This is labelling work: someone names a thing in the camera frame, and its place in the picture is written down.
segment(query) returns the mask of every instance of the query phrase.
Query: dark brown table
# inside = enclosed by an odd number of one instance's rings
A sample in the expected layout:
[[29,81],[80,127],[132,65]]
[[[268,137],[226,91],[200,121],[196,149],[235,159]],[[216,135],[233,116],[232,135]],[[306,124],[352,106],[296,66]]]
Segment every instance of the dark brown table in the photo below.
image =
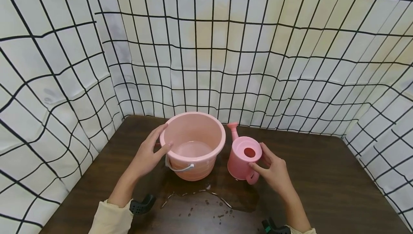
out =
[[[141,142],[166,122],[128,117],[79,180],[41,234],[89,231],[98,202],[109,197]],[[285,224],[279,198],[262,178],[255,186],[236,181],[226,162],[231,135],[204,180],[186,182],[161,161],[136,186],[134,198],[158,199],[146,215],[135,216],[129,233],[265,233],[261,221],[271,216]],[[240,136],[265,142],[285,159],[291,179],[318,234],[407,234],[408,229],[375,187],[342,140],[310,134],[240,127]]]

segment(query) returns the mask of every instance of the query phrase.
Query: bucket handle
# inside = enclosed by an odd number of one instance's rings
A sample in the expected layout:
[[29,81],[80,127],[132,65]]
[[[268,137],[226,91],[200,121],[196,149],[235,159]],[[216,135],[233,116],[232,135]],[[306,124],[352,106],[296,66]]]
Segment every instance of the bucket handle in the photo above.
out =
[[171,164],[169,163],[168,156],[165,156],[165,165],[166,165],[168,168],[170,168],[171,171],[175,171],[175,172],[184,172],[184,171],[190,170],[190,169],[192,169],[193,167],[195,167],[195,165],[191,163],[189,166],[187,166],[187,167],[184,168],[184,169],[173,169],[172,166],[171,166]]

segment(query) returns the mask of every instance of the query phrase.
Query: spilled water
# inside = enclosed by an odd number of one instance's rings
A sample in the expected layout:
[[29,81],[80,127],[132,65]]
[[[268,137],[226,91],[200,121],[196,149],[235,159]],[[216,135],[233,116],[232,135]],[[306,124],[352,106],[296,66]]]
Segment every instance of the spilled water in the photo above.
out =
[[183,197],[203,192],[219,198],[222,201],[220,206],[225,204],[231,210],[242,212],[255,211],[259,200],[255,188],[246,181],[234,179],[228,173],[226,165],[222,165],[220,161],[215,163],[215,167],[209,176],[196,182],[183,180],[169,170],[165,173],[161,186],[163,189],[162,196],[158,196],[161,200],[161,209],[167,206],[169,200],[174,196]]

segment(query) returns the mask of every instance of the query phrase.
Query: black clamp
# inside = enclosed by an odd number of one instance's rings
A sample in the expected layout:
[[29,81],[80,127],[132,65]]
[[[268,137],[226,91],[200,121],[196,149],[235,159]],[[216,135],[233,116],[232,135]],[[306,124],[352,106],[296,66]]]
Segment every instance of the black clamp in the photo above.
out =
[[261,221],[264,229],[265,229],[265,233],[268,234],[291,234],[291,229],[288,228],[287,226],[281,226],[279,228],[277,228],[277,226],[275,225],[274,221],[272,220],[272,218],[268,218],[266,220]]
[[152,209],[152,206],[154,206],[155,201],[156,201],[156,198],[153,195],[147,194],[145,196],[145,199],[143,199],[142,202],[132,200],[130,202],[129,210],[133,214],[147,213],[150,211],[150,209]]

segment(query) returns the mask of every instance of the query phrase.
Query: fabric wall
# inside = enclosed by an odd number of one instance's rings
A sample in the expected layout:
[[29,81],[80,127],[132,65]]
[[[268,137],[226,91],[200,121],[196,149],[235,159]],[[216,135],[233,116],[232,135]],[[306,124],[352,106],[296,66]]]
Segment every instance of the fabric wall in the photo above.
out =
[[38,233],[122,122],[87,0],[0,0],[0,233]]
[[0,225],[37,233],[130,114],[343,138],[413,225],[412,0],[0,0]]

